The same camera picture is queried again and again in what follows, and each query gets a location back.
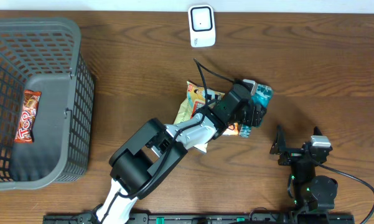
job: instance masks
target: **white device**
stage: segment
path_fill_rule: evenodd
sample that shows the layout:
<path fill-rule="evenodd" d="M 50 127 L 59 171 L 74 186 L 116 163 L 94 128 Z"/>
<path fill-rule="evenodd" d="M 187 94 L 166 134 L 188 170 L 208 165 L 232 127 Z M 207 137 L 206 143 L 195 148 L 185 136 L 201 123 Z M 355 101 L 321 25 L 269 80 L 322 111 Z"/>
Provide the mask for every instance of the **white device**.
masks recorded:
<path fill-rule="evenodd" d="M 209 5 L 188 9 L 189 32 L 192 47 L 209 47 L 216 42 L 213 8 Z"/>

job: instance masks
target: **gray basket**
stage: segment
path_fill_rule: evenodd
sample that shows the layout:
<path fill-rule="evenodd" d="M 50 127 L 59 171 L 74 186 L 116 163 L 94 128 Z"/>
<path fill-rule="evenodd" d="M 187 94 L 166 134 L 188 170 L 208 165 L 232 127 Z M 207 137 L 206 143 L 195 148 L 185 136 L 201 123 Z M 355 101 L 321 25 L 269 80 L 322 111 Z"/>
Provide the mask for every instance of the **gray basket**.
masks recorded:
<path fill-rule="evenodd" d="M 85 173 L 94 83 L 80 39 L 68 19 L 0 19 L 0 190 L 38 189 Z M 42 92 L 32 144 L 13 141 L 24 90 Z"/>

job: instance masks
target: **black cable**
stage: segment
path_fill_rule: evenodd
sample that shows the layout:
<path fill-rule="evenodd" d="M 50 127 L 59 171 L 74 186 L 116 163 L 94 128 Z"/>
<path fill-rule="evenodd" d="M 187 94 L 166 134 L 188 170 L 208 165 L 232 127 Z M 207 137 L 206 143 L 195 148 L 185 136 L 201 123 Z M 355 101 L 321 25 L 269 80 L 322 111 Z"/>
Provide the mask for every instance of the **black cable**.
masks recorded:
<path fill-rule="evenodd" d="M 113 203 L 115 202 L 115 200 L 116 200 L 116 198 L 117 198 L 118 196 L 119 196 L 119 194 L 116 192 L 115 195 L 114 195 L 113 198 L 112 198 L 111 203 L 110 203 L 109 206 L 108 206 L 108 209 L 106 210 L 106 212 L 105 212 L 103 218 L 101 219 L 101 222 L 100 222 L 100 223 L 104 223 L 104 220 L 105 220 L 106 217 L 110 214 L 110 209 L 111 209 Z"/>
<path fill-rule="evenodd" d="M 224 77 L 224 76 L 222 76 L 222 75 L 220 75 L 220 74 L 217 74 L 217 73 L 215 73 L 215 72 L 210 71 L 208 68 L 204 67 L 201 63 L 199 63 L 195 58 L 194 58 L 194 61 L 195 61 L 197 64 L 199 64 L 199 66 L 201 66 L 204 70 L 208 71 L 208 73 L 210 73 L 210 74 L 212 74 L 212 75 L 214 75 L 214 76 L 216 76 L 216 77 L 218 77 L 218 78 L 222 78 L 222 79 L 224 79 L 224 80 L 227 80 L 227 81 L 229 81 L 229 82 L 232 82 L 232 83 L 234 82 L 234 81 L 232 81 L 231 79 L 229 79 L 229 78 L 227 78 L 227 77 Z"/>
<path fill-rule="evenodd" d="M 257 207 L 257 208 L 255 208 L 255 209 L 253 209 L 253 210 L 250 212 L 250 214 L 249 214 L 249 221 L 252 221 L 252 218 L 253 218 L 253 215 L 255 214 L 255 211 L 257 211 L 257 210 L 259 210 L 259 209 L 261 209 L 261 210 L 266 210 L 266 211 L 269 213 L 269 215 L 271 215 L 271 217 L 276 221 L 275 216 L 274 216 L 271 212 L 269 212 L 269 210 L 268 210 L 267 208 L 265 208 L 265 207 Z"/>
<path fill-rule="evenodd" d="M 293 195 L 292 195 L 292 191 L 291 191 L 291 186 L 292 186 L 292 179 L 293 179 L 293 175 L 289 175 L 289 179 L 288 179 L 288 195 L 291 199 L 293 199 Z"/>
<path fill-rule="evenodd" d="M 357 182 L 359 182 L 359 183 L 361 183 L 361 184 L 367 186 L 369 189 L 371 189 L 371 191 L 373 192 L 373 195 L 374 195 L 374 188 L 373 188 L 370 184 L 368 184 L 367 182 L 365 182 L 364 180 L 361 180 L 361 179 L 359 179 L 358 177 L 354 177 L 353 175 L 350 175 L 350 174 L 344 173 L 344 172 L 339 171 L 339 170 L 337 170 L 337 169 L 333 169 L 333 168 L 331 168 L 331 167 L 327 167 L 327 166 L 325 166 L 325 165 L 323 165 L 323 164 L 317 162 L 317 161 L 312 157 L 312 155 L 311 155 L 311 151 L 309 151 L 308 153 L 306 152 L 306 154 L 309 156 L 310 161 L 311 161 L 312 163 L 314 163 L 315 165 L 317 165 L 317 166 L 319 166 L 319 167 L 322 167 L 322 168 L 324 168 L 324 169 L 330 170 L 330 171 L 332 171 L 332 172 L 335 172 L 335 173 L 337 173 L 337 174 L 343 175 L 343 176 L 345 176 L 345 177 L 351 178 L 351 179 L 353 179 L 353 180 L 355 180 L 355 181 L 357 181 Z M 363 219 L 363 221 L 361 222 L 361 224 L 366 223 L 366 222 L 371 218 L 371 216 L 373 215 L 373 213 L 374 213 L 374 203 L 373 203 L 372 209 L 369 211 L 368 215 Z"/>
<path fill-rule="evenodd" d="M 203 88 L 205 89 L 205 106 L 207 108 L 208 106 L 208 101 L 207 101 L 207 86 L 206 86 L 206 80 L 205 80 L 205 76 L 203 75 L 203 72 L 202 72 L 202 69 L 200 69 L 200 67 L 202 66 L 198 60 L 196 58 L 194 58 L 194 62 L 197 64 L 197 67 L 198 67 L 198 70 L 199 70 L 199 74 L 200 74 L 200 77 L 202 79 L 202 82 L 203 82 Z M 165 154 L 164 154 L 164 157 L 161 161 L 161 163 L 159 164 L 158 168 L 156 169 L 154 175 L 152 175 L 151 179 L 149 179 L 148 182 L 146 182 L 144 184 L 144 186 L 142 186 L 140 189 L 138 189 L 137 191 L 131 193 L 131 194 L 127 194 L 127 195 L 124 195 L 120 192 L 118 192 L 119 196 L 122 197 L 122 198 L 135 198 L 137 197 L 137 195 L 139 195 L 141 192 L 145 191 L 147 188 L 149 188 L 152 183 L 154 182 L 154 180 L 156 179 L 156 177 L 159 175 L 159 173 L 161 172 L 166 160 L 167 160 L 167 157 L 169 156 L 170 152 L 169 152 L 169 149 L 171 149 L 175 143 L 175 140 L 177 139 L 178 135 L 181 134 L 181 132 L 185 131 L 186 129 L 189 129 L 189 128 L 192 128 L 194 126 L 197 126 L 197 125 L 201 125 L 203 120 L 205 119 L 205 116 L 206 116 L 206 113 L 203 113 L 203 116 L 202 116 L 202 119 L 198 122 L 198 123 L 195 123 L 195 124 L 191 124 L 189 126 L 186 126 L 184 128 L 181 128 L 179 129 L 176 134 L 173 136 L 172 138 L 172 141 L 171 143 L 166 147 L 166 149 L 164 150 L 165 151 Z"/>

